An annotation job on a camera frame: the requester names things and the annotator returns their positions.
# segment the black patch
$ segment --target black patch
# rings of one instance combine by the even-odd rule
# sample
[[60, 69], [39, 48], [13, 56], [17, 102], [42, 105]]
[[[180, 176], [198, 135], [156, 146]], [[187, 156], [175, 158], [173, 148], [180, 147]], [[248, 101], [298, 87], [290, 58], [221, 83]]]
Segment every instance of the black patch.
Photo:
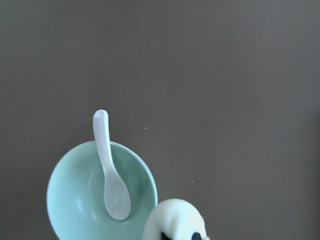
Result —
[[161, 240], [171, 240], [163, 232], [161, 233]]
[[201, 238], [201, 235], [200, 235], [200, 233], [198, 233], [198, 232], [195, 232], [193, 235], [192, 235], [192, 238], [191, 238], [191, 240], [201, 240], [202, 238]]

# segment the gray backdrop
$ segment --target gray backdrop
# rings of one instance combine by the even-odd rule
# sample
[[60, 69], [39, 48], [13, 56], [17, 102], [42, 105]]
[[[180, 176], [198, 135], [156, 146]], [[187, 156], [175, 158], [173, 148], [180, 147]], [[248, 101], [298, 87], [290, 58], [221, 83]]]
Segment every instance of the gray backdrop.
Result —
[[213, 240], [319, 239], [319, 23], [317, 0], [1, 1], [0, 239], [57, 239], [48, 180], [97, 109]]

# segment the mint green bowl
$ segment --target mint green bowl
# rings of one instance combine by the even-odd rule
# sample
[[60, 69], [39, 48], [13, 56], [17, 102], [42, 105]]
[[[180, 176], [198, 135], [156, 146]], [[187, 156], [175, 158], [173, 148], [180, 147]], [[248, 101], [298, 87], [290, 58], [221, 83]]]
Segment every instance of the mint green bowl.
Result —
[[119, 175], [128, 187], [131, 213], [112, 219], [104, 204], [104, 173], [95, 141], [66, 153], [54, 168], [46, 196], [48, 216], [60, 240], [140, 240], [158, 204], [155, 180], [146, 163], [127, 147], [111, 142]]

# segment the white figurine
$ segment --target white figurine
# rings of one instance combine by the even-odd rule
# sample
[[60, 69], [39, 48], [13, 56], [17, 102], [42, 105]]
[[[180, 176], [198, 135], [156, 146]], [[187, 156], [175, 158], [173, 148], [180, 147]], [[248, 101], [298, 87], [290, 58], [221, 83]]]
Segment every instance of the white figurine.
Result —
[[150, 213], [142, 240], [210, 240], [198, 210], [182, 199], [168, 199]]

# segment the white spoon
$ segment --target white spoon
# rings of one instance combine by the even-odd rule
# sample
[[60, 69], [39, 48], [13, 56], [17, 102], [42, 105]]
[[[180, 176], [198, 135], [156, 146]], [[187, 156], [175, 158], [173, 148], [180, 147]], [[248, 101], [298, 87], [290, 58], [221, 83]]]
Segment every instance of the white spoon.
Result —
[[125, 220], [131, 211], [129, 191], [119, 176], [111, 155], [109, 120], [105, 110], [93, 115], [93, 134], [104, 173], [104, 205], [115, 220]]

